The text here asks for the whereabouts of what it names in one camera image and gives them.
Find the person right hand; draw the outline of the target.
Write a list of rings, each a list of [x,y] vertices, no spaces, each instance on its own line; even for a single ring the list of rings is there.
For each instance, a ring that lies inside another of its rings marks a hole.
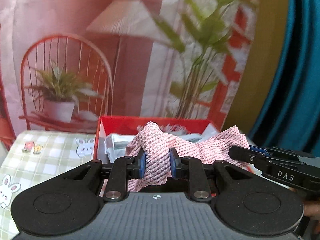
[[[308,201],[305,200],[303,202],[304,206],[304,216],[314,218],[317,222],[319,222],[320,217],[320,201]]]

